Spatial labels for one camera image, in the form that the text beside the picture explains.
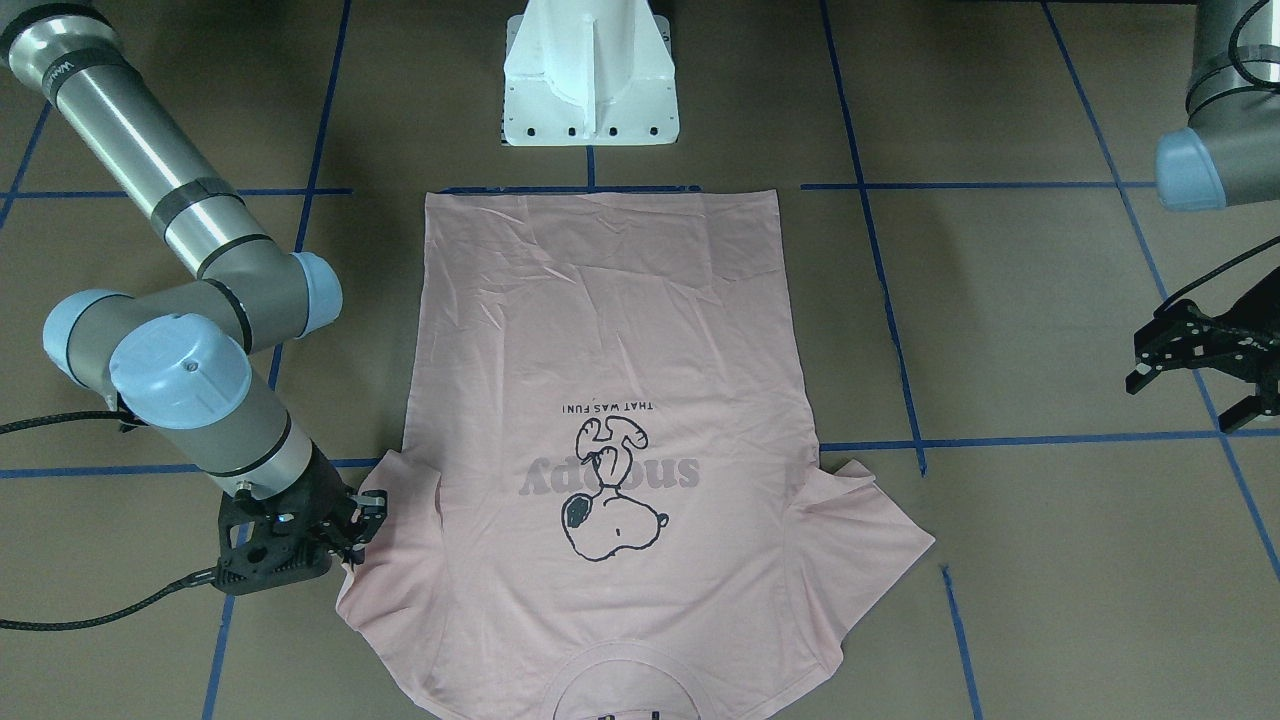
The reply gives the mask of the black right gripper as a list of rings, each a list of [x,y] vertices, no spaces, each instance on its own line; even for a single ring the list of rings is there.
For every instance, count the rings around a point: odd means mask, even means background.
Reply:
[[[383,523],[388,493],[353,493],[316,447],[289,488],[244,510],[228,496],[218,525],[216,588],[242,596],[323,577],[337,559],[344,570],[365,564],[362,523]]]

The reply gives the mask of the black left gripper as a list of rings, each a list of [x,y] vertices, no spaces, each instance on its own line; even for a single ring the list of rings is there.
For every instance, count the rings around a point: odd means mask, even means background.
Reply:
[[[1210,368],[1256,384],[1257,395],[1219,414],[1220,432],[1231,434],[1276,416],[1277,287],[1279,270],[1274,269],[1217,316],[1172,296],[1153,311],[1149,346],[1135,346],[1125,391],[1138,395],[1164,372]]]

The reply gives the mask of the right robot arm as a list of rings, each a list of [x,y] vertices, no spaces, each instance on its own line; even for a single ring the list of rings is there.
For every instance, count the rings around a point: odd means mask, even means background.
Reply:
[[[334,270],[266,233],[92,3],[5,1],[3,67],[69,122],[192,275],[142,297],[74,293],[50,311],[44,347],[221,489],[220,553],[205,579],[236,596],[360,565],[387,493],[347,486],[250,361],[338,318]]]

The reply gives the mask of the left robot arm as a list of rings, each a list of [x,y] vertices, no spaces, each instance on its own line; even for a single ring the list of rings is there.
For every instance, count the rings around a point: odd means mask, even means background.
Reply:
[[[1187,126],[1162,136],[1156,190],[1170,211],[1211,211],[1279,196],[1279,19],[1275,1],[1201,1],[1185,92]],[[1193,281],[1160,304],[1134,334],[1135,395],[1165,372],[1212,369],[1253,386],[1219,415],[1233,433],[1277,415],[1279,273],[1225,313],[1190,299]]]

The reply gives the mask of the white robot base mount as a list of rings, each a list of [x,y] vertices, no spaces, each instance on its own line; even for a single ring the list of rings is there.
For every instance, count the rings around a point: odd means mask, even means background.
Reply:
[[[506,23],[504,143],[655,146],[681,132],[671,26],[648,1],[529,1]]]

